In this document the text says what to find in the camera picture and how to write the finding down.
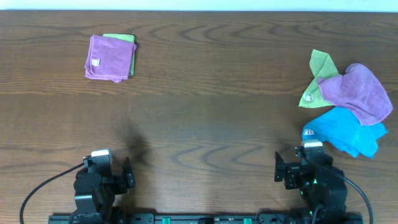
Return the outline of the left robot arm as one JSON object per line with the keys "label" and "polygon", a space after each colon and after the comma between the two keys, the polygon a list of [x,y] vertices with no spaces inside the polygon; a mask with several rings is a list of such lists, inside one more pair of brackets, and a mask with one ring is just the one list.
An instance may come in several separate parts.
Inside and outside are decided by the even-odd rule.
{"label": "left robot arm", "polygon": [[68,223],[129,223],[129,215],[113,203],[115,196],[126,194],[135,184],[128,157],[119,175],[113,175],[109,155],[84,158],[83,168],[77,172],[73,184],[76,210],[69,216]]}

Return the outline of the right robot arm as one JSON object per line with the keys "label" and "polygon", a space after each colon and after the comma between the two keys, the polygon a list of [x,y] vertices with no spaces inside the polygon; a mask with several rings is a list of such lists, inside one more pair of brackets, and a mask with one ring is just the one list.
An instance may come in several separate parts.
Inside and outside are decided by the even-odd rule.
{"label": "right robot arm", "polygon": [[292,210],[284,223],[341,222],[345,215],[347,188],[335,174],[342,171],[332,166],[333,158],[321,146],[296,148],[299,162],[286,163],[275,153],[276,182],[283,182],[287,190],[298,189],[306,203],[305,208]]}

